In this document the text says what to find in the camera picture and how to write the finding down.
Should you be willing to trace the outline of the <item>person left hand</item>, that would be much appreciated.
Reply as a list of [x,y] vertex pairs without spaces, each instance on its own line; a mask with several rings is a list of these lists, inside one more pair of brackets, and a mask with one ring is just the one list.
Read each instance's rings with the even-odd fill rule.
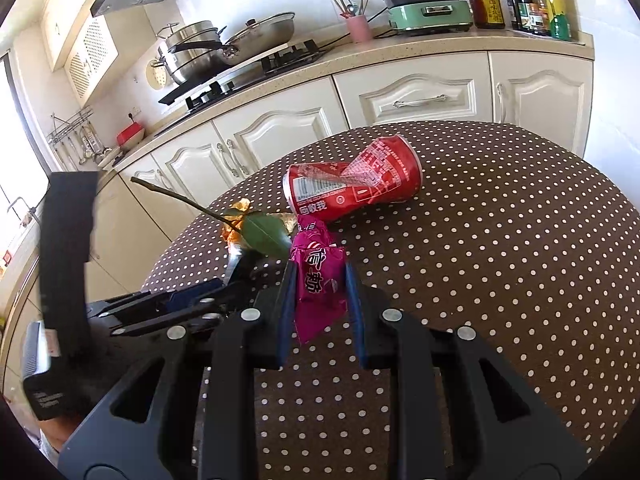
[[63,415],[48,420],[40,420],[39,449],[47,458],[58,456],[64,444],[84,419],[79,415]]

